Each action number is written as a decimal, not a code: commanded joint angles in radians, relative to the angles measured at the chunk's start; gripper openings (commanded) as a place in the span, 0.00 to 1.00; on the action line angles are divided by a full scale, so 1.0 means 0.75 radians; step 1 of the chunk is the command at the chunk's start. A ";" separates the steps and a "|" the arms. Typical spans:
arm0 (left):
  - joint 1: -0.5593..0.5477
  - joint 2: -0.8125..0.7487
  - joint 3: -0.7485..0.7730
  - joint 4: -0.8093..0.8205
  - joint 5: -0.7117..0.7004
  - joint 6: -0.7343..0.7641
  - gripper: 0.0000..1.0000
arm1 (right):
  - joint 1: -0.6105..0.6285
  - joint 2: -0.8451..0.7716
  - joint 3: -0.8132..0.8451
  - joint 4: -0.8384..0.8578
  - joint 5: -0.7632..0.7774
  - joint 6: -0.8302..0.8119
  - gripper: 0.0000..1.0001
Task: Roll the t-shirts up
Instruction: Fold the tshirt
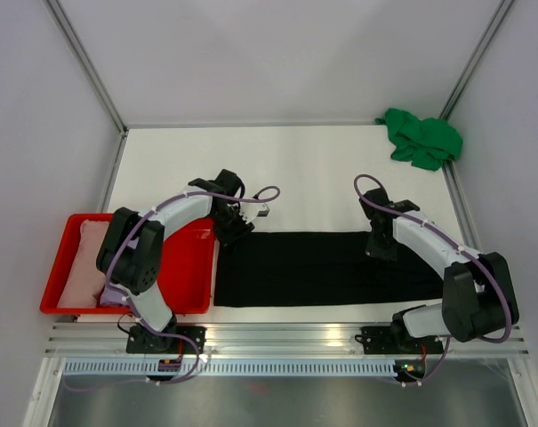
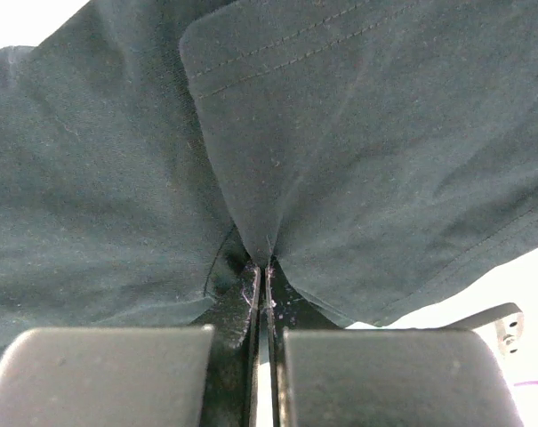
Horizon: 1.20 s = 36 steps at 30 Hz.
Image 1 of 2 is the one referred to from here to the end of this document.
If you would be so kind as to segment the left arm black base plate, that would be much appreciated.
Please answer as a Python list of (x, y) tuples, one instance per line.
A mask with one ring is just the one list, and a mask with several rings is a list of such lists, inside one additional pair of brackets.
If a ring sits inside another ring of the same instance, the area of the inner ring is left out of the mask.
[[(178, 326), (176, 333), (190, 339), (203, 351), (206, 328), (203, 326)], [(128, 354), (195, 354), (192, 345), (181, 338), (163, 337), (150, 333), (143, 326), (132, 326), (128, 333), (125, 351)]]

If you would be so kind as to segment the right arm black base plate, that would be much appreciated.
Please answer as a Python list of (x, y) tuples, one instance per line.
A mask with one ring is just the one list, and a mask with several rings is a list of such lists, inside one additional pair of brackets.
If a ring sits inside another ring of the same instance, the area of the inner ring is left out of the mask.
[(441, 355), (444, 350), (435, 335), (414, 338), (401, 326), (362, 326), (354, 339), (365, 355)]

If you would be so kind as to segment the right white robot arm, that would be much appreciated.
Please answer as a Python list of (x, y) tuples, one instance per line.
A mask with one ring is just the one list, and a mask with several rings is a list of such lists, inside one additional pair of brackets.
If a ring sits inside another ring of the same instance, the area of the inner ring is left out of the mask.
[(389, 338), (396, 349), (410, 351), (422, 338), (435, 335), (458, 342), (502, 343), (510, 338), (519, 312), (502, 255), (457, 243), (415, 203), (389, 200), (383, 187), (357, 195), (372, 228), (365, 254), (391, 262), (398, 247), (406, 246), (443, 281), (441, 303), (393, 316)]

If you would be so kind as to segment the black t shirt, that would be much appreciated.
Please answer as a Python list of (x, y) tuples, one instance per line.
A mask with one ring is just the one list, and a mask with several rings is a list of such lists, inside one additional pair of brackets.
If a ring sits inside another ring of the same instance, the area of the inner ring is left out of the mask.
[(365, 253), (368, 233), (253, 232), (219, 252), (213, 303), (305, 307), (438, 299), (440, 276), (405, 246), (394, 261)]

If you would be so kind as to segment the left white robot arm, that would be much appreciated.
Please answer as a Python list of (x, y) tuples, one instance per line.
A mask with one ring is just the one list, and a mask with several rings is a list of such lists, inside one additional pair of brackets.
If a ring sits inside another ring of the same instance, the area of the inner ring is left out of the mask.
[(244, 194), (242, 180), (223, 169), (213, 180), (190, 181), (181, 194), (146, 213), (126, 207), (113, 213), (96, 268), (105, 275), (105, 287), (117, 291), (148, 329), (147, 341), (157, 351), (170, 351), (178, 342), (175, 316), (157, 283), (165, 241), (191, 222), (210, 218), (220, 244), (234, 244), (253, 230), (241, 214), (238, 197)]

